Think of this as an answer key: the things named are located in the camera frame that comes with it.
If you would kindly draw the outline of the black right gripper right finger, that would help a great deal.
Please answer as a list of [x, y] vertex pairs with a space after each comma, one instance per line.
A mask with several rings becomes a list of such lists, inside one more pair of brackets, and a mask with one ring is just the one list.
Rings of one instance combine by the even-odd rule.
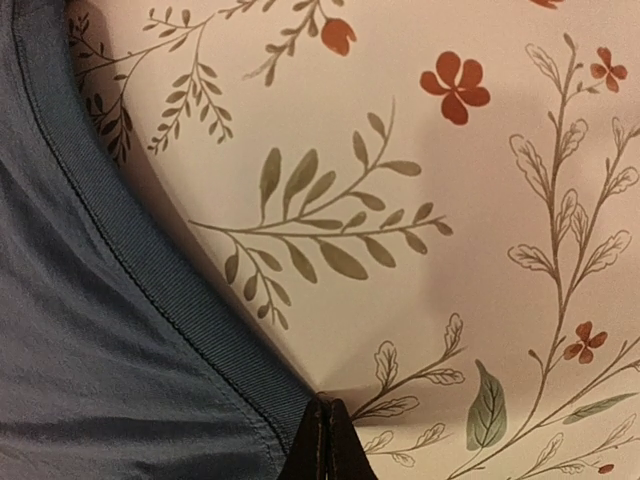
[[329, 401], [328, 478], [333, 480], [377, 480], [346, 405]]

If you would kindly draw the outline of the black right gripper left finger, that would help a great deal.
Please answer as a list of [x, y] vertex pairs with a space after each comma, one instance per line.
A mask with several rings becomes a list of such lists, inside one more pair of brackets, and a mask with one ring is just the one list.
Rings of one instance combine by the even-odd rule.
[[325, 480], [329, 427], [326, 402], [315, 396], [306, 406], [278, 480]]

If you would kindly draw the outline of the teal blue garment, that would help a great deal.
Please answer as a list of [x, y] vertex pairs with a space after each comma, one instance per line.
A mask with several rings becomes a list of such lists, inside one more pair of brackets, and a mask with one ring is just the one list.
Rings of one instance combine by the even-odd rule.
[[1, 475], [314, 479], [311, 392], [122, 181], [60, 1], [1, 5]]

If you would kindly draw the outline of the floral patterned table cloth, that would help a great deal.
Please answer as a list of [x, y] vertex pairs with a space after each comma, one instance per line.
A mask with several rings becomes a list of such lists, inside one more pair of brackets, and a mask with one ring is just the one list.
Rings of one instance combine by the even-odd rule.
[[635, 1], [71, 1], [132, 188], [381, 479], [639, 475]]

